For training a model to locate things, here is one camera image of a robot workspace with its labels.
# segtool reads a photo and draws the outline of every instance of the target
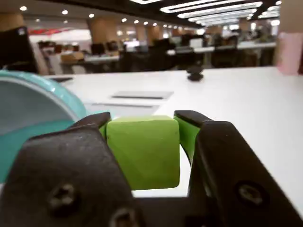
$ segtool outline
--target pink object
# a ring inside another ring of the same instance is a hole
[[[281,33],[278,69],[286,75],[298,75],[303,51],[303,33]]]

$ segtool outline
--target white desk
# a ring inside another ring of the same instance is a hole
[[[248,49],[266,49],[266,48],[275,48],[276,43],[261,43],[261,44],[239,44],[237,48],[239,50],[248,50]],[[213,52],[214,47],[209,46],[209,47],[200,47],[200,48],[194,48],[195,53],[209,53]],[[175,55],[176,51],[175,50],[168,50],[167,51],[168,55]]]
[[[119,56],[90,56],[84,59],[85,62],[103,63],[119,61]]]
[[[210,69],[201,82],[184,71],[76,75],[63,83],[84,102],[158,104],[155,114],[195,110],[232,122],[303,215],[303,77],[276,68]],[[114,101],[117,91],[173,91],[167,100]],[[180,185],[136,191],[135,196],[185,196],[190,167],[183,152]]]

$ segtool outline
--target black object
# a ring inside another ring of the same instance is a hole
[[[194,65],[187,70],[187,73],[190,74],[187,78],[191,81],[200,81],[203,78],[203,75],[201,74],[202,71],[202,66]]]
[[[134,199],[97,125],[91,124],[99,121],[95,115],[85,120],[90,125],[34,137],[23,145],[0,196],[0,226],[303,226],[231,123],[210,121],[194,111],[175,114],[200,126],[187,197]],[[103,122],[105,115],[99,117]],[[65,196],[80,198],[79,206],[54,216],[49,199]]]
[[[0,69],[37,73],[25,26],[0,32]]]
[[[103,44],[92,44],[90,48],[91,48],[91,53],[93,55],[102,55],[105,53],[105,48]]]

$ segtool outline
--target screw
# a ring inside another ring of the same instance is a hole
[[[59,185],[49,195],[49,210],[55,215],[68,215],[77,208],[78,198],[78,194],[72,184]]]
[[[236,188],[239,199],[246,205],[258,207],[269,203],[268,193],[255,182],[242,181]]]
[[[261,192],[255,187],[244,184],[239,188],[240,196],[249,202],[256,204],[257,206],[262,204],[263,199],[261,196]]]

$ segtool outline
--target ceiling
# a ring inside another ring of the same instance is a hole
[[[90,19],[89,14],[93,13],[96,17],[111,17],[117,20],[117,23],[121,24],[121,19],[127,18],[127,22],[124,24],[133,25],[135,20],[139,20],[139,24],[148,21],[149,25],[157,23],[160,26],[167,24],[171,25],[171,27],[185,26],[201,28],[204,25],[208,26],[210,24],[198,24],[199,21],[192,18],[196,17],[196,14],[188,15],[188,13],[201,10],[218,10],[218,8],[221,9],[222,7],[231,8],[225,10],[224,14],[228,14],[231,11],[241,13],[240,9],[234,8],[235,5],[252,4],[258,1],[260,2],[262,0],[199,0],[199,2],[195,2],[194,4],[190,3],[189,6],[181,5],[175,6],[173,9],[168,9],[165,7],[189,3],[192,2],[192,0],[10,0],[0,1],[0,13],[20,12],[19,8],[26,6],[27,10],[23,11],[22,14],[31,26],[36,26],[47,20],[57,20],[60,23],[63,23],[65,20],[68,20],[69,23],[74,21],[75,26],[77,24],[86,24],[84,20]],[[248,10],[257,10],[253,13],[252,20],[258,19],[258,16],[266,11],[268,7],[274,6],[276,1],[277,0],[263,0],[263,4],[260,7],[256,5],[249,6]],[[68,10],[69,13],[67,15],[61,13],[64,9]],[[213,16],[214,14],[218,15],[217,13],[218,12],[210,12],[207,14]],[[39,23],[35,23],[37,18],[40,19]]]
[[[182,13],[188,13],[198,10],[205,10],[205,9],[208,10],[218,7],[229,7],[239,4],[261,1],[263,2],[263,4],[261,5],[261,7],[256,7],[257,12],[254,13],[252,18],[252,19],[257,19],[258,15],[266,11],[268,7],[274,6],[277,0],[200,0],[199,4],[190,5],[191,7],[192,6],[196,7],[196,9],[184,10],[188,7],[183,6],[180,8],[174,8],[173,12],[171,13],[164,12],[168,10],[162,9],[161,11],[160,9],[167,6],[189,3],[192,2],[193,0],[47,0],[47,1],[73,4],[73,5],[84,6],[84,7],[93,7],[104,11],[124,13],[135,17],[144,17],[144,18],[158,20],[165,23],[172,23],[176,25],[201,27],[201,25],[198,25],[193,22],[189,22],[188,18],[179,18],[178,15]],[[218,3],[218,2],[220,3],[201,8],[202,4]]]

